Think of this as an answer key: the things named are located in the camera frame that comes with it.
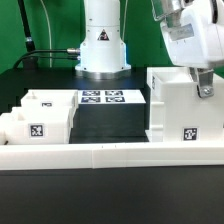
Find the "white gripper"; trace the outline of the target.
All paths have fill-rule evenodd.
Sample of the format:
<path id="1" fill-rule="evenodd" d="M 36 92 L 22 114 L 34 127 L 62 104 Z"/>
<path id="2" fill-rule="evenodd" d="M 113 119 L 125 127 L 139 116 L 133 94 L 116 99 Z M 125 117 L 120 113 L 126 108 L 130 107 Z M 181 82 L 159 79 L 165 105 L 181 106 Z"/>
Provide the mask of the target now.
<path id="1" fill-rule="evenodd" d="M 212 69 L 224 66 L 224 0 L 151 0 L 151 3 L 172 64 L 190 67 L 198 96 L 212 97 Z"/>

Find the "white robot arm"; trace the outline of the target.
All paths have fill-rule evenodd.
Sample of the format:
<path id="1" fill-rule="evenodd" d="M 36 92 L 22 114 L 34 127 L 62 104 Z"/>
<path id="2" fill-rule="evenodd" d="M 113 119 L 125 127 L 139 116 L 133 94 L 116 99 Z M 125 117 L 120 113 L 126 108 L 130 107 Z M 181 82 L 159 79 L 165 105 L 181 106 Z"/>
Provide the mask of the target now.
<path id="1" fill-rule="evenodd" d="M 190 70 L 202 98 L 214 94 L 213 74 L 224 66 L 224 0 L 151 0 L 171 62 Z M 131 66 L 120 37 L 120 1 L 84 0 L 86 36 L 76 71 L 111 78 Z"/>

